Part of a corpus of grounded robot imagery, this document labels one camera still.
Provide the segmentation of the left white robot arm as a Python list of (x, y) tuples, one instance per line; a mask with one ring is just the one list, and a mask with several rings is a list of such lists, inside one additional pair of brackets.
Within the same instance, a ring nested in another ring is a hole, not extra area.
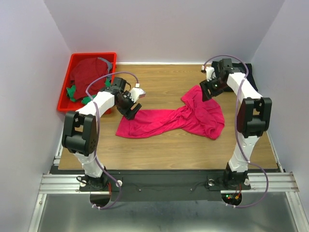
[(125, 79), (116, 77), (109, 87), (91, 97), (85, 106), (65, 115), (62, 146), (73, 153), (82, 165), (84, 176), (77, 179), (82, 187), (103, 190), (108, 184), (110, 177), (97, 156), (100, 118), (114, 106), (125, 119), (135, 118), (141, 108), (138, 100), (145, 96), (145, 91), (139, 82), (130, 90), (125, 89), (127, 85)]

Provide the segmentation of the pink t shirt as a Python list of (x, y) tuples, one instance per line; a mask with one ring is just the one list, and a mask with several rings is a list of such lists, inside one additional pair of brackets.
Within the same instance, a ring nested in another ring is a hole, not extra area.
[(184, 105), (175, 110), (139, 110), (133, 120), (122, 118), (115, 135), (142, 139), (175, 129), (213, 140), (221, 135), (225, 127), (221, 107), (213, 99), (203, 101), (200, 86), (193, 86), (181, 100)]

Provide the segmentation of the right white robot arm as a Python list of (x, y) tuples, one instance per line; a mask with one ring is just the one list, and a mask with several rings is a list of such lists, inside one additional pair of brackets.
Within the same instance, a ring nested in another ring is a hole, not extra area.
[(201, 72), (206, 79), (200, 82), (202, 100), (208, 101), (229, 87), (236, 95), (235, 138), (236, 146), (227, 163), (222, 185), (228, 189), (249, 186), (248, 166), (252, 164), (253, 149), (269, 128), (272, 100), (265, 98), (248, 81), (249, 69), (235, 67), (233, 56), (217, 63), (217, 68), (203, 64)]

